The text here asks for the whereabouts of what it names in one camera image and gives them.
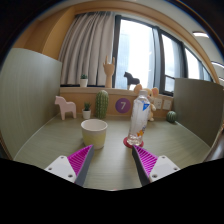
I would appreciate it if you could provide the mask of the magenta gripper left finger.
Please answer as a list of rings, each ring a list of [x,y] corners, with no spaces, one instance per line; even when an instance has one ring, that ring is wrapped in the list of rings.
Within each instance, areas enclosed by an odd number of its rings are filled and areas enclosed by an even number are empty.
[[[48,167],[46,171],[68,180],[76,185],[82,186],[85,182],[87,171],[94,155],[94,146],[86,146],[70,156],[59,156]]]

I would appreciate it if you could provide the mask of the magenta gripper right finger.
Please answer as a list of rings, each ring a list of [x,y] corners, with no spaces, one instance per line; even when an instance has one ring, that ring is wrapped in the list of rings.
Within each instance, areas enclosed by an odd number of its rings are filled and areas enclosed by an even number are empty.
[[[140,146],[132,147],[132,155],[143,186],[180,170],[167,156],[156,156]]]

